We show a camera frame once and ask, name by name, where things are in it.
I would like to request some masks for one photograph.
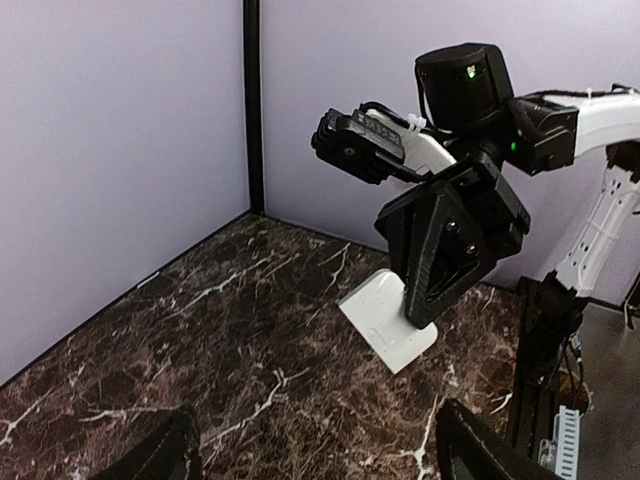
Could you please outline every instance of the cable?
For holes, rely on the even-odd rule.
[[[429,121],[429,117],[427,116],[427,107],[424,103],[424,89],[422,88],[422,82],[420,81],[420,73],[418,72],[418,67],[414,69],[414,73],[416,76],[416,86],[418,87],[418,104],[420,105],[420,115],[427,119],[427,125],[431,125],[433,128],[433,124]]]
[[[571,353],[573,354],[573,358],[576,360],[578,364],[579,370],[579,379],[578,379],[578,393],[580,392],[580,387],[584,383],[584,362],[582,361],[582,344],[578,339],[577,335],[573,335],[571,337],[571,341],[569,342],[569,348],[571,349]]]
[[[571,364],[569,363],[569,355],[567,355],[567,347],[569,346],[569,342],[565,340],[564,348],[562,349],[562,356],[564,358],[564,363],[567,366],[567,371],[569,372],[569,381],[571,382],[571,408],[575,408],[576,406],[576,386],[573,381],[573,370],[571,370]]]
[[[629,305],[629,300],[625,300],[622,304],[622,310],[624,312],[624,323],[627,324],[629,330],[635,330],[636,327],[633,324],[633,315],[629,314],[629,310],[631,310],[631,305]]]
[[[560,371],[560,365],[562,365],[562,356],[558,355],[558,360],[556,361],[556,365],[555,367],[553,367],[551,374],[547,376],[547,381],[544,384],[544,386],[541,388],[542,391],[547,391],[549,389],[554,377],[557,375],[558,371]]]
[[[549,95],[554,95],[558,97],[579,97],[579,98],[600,98],[600,97],[608,97],[611,95],[627,95],[634,91],[632,88],[627,90],[612,90],[610,92],[604,91],[586,91],[586,92],[577,92],[571,90],[540,90],[538,92],[528,93],[524,96],[524,98],[528,97],[545,97]]]
[[[512,114],[516,117],[518,122],[518,126],[521,128],[522,132],[525,134],[527,138],[534,142],[538,142],[544,139],[544,135],[540,133],[533,123],[533,120],[529,116],[529,112],[527,109],[520,103],[520,99],[512,98],[509,103],[509,109]]]
[[[360,104],[360,110],[362,110],[363,112],[366,112],[367,110],[373,109],[373,110],[378,110],[380,113],[386,115],[389,120],[391,120],[393,123],[395,123],[396,125],[400,125],[402,128],[409,128],[409,122],[402,118],[400,115],[398,115],[396,112],[394,112],[393,110],[391,110],[389,107],[387,107],[386,105],[383,105],[380,102],[365,102],[365,103],[361,103]],[[433,124],[429,121],[428,118],[424,117],[425,120],[427,121],[427,126],[423,129],[420,130],[420,133],[426,133],[427,135],[432,136],[433,138],[435,138],[436,140],[438,140],[439,142],[443,142],[446,140],[451,140],[453,138],[453,134],[452,133],[447,133],[444,132],[442,130],[438,130],[437,128],[435,128],[433,126]]]

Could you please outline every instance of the marble floor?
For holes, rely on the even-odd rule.
[[[335,305],[385,265],[239,219],[0,388],[0,478],[88,478],[185,404],[208,479],[437,478],[445,398],[505,429],[520,301],[471,289],[394,376]]]

